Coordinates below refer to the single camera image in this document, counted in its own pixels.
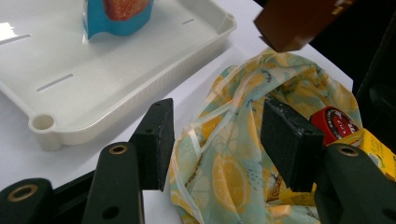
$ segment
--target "tray corner hole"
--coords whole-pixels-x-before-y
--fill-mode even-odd
[[[55,119],[51,115],[42,114],[33,118],[32,128],[38,131],[46,131],[55,124]]]

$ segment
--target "screw hole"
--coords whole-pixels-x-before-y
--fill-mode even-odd
[[[346,156],[350,157],[356,157],[359,155],[359,152],[353,148],[348,148],[348,147],[341,147],[338,149],[338,151]]]
[[[38,186],[35,184],[27,184],[17,189],[12,190],[8,194],[8,200],[13,203],[17,203],[23,201],[30,196],[34,195],[35,192],[38,190]]]
[[[114,146],[109,150],[109,152],[110,152],[110,154],[113,154],[113,155],[120,155],[120,154],[126,152],[127,149],[128,149],[128,147],[126,147],[126,146]]]
[[[313,133],[314,131],[312,131],[311,129],[306,129],[304,132],[310,134]]]
[[[117,206],[108,207],[103,213],[102,217],[104,219],[112,219],[116,217],[120,212],[120,209]]]

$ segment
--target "brown box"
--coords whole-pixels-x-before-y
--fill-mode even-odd
[[[301,49],[355,0],[268,0],[254,21],[262,39],[278,52]]]

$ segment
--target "orange food item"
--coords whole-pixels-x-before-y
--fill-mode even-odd
[[[103,0],[103,4],[109,19],[127,21],[143,11],[149,0]]]

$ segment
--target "dark background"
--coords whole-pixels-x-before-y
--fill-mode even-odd
[[[255,1],[265,7],[267,0]],[[357,0],[310,43],[354,80],[352,92],[363,126],[392,150],[396,150],[395,12],[396,0]],[[374,104],[370,95],[374,86],[387,91],[391,105]]]

